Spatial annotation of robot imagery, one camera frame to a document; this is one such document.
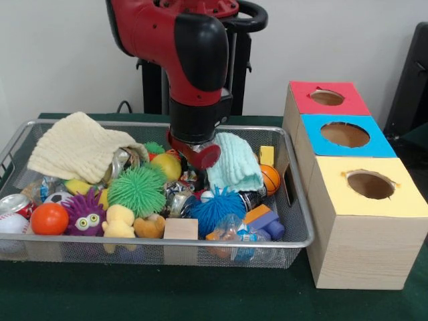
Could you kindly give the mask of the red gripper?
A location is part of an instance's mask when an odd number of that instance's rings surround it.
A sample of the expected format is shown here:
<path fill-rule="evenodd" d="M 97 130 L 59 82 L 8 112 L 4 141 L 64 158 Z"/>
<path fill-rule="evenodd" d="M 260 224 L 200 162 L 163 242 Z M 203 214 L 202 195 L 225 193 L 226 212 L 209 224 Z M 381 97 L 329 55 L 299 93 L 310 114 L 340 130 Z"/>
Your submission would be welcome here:
<path fill-rule="evenodd" d="M 197 189 L 206 189 L 208 178 L 205 169 L 212 167 L 219 160 L 221 155 L 219 145 L 212 141 L 200 145 L 190 145 L 177 140 L 170 130 L 167 130 L 167 140 L 173 149 L 181 153 L 193 167 L 198 169 Z"/>

